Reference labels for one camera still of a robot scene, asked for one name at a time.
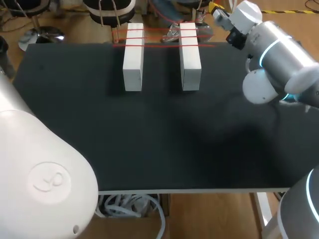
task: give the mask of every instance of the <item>black chair seat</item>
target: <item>black chair seat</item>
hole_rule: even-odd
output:
[[[201,3],[200,7],[205,7],[208,6],[209,3],[211,2],[211,0],[203,0],[203,2]],[[195,1],[195,2],[177,2],[179,5],[187,7],[187,8],[194,8],[197,9],[199,6],[200,1]]]
[[[9,5],[7,5],[7,6],[10,9],[12,16],[25,17],[23,12],[21,12],[19,10],[19,8],[17,6],[15,6],[16,4],[13,0],[10,0],[10,1],[6,0],[6,2],[10,2],[10,6]],[[48,8],[50,6],[50,2],[51,2],[51,0],[40,0],[39,4],[36,7],[30,8],[30,6],[28,6],[27,8],[25,8],[25,4],[21,5],[21,3],[18,1],[21,8],[25,11],[27,17],[33,17],[33,16],[39,15],[39,14],[43,13],[44,11],[48,10]]]
[[[117,9],[125,9],[127,8],[131,0],[114,0]],[[93,9],[99,9],[99,0],[83,0],[83,3]],[[103,0],[101,1],[101,9],[113,11],[113,2],[111,0]]]
[[[4,0],[9,9],[19,10],[14,0]],[[41,0],[17,0],[22,9],[31,10],[41,4]]]
[[[135,14],[135,11],[134,11],[134,9],[132,9],[130,12],[123,14],[123,15],[120,15],[119,16],[120,24],[129,22],[133,18],[134,14]],[[93,19],[93,21],[95,21],[98,24],[101,24],[100,16],[93,15],[92,13],[90,13],[90,16]],[[117,22],[117,19],[115,16],[104,16],[103,17],[103,24],[114,28],[118,25],[118,22]]]

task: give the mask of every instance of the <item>table leg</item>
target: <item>table leg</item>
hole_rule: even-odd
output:
[[[280,230],[278,226],[277,215],[274,215],[268,224],[263,228],[262,239],[278,239],[280,238]]]

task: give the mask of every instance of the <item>wooden floor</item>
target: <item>wooden floor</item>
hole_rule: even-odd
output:
[[[251,0],[262,10],[304,10],[304,0]],[[310,4],[319,9],[319,5]],[[264,14],[264,20],[275,21],[302,46],[319,60],[319,14]],[[213,25],[212,17],[207,23]],[[4,30],[24,25],[27,19],[18,18],[8,22]],[[87,14],[68,14],[62,19],[53,19],[51,14],[43,14],[41,25],[51,25],[66,33],[66,41],[73,43],[93,43],[110,41],[107,27],[101,28]],[[9,33],[2,33],[9,42],[9,56],[17,68],[23,58],[18,48],[19,37],[31,25]],[[213,25],[212,41],[224,41],[227,33]],[[152,33],[161,36],[161,32]],[[277,203],[272,199],[272,211]],[[138,220],[93,219],[81,239],[151,239],[160,228],[158,218]],[[249,194],[175,194],[170,198],[170,216],[166,222],[165,239],[257,239],[260,238]]]

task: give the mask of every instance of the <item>black cable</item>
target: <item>black cable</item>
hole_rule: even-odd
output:
[[[312,11],[319,12],[319,10],[315,10],[315,9],[313,9],[313,8],[311,8],[311,7],[309,7],[309,6],[307,5],[307,3],[311,2],[311,1],[313,1],[313,2],[315,2],[316,4],[319,5],[319,2],[317,2],[316,0],[307,0],[307,1],[305,2],[305,7],[308,8],[308,9],[310,9],[310,10],[312,10]]]

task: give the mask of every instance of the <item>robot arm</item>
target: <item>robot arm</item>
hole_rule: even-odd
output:
[[[254,104],[288,96],[319,108],[319,63],[272,21],[262,21],[254,3],[243,1],[232,14],[215,7],[215,23],[230,34],[226,40],[247,55],[243,93]],[[259,69],[250,70],[250,62]]]
[[[86,159],[50,131],[0,68],[0,238],[74,239],[98,200]]]

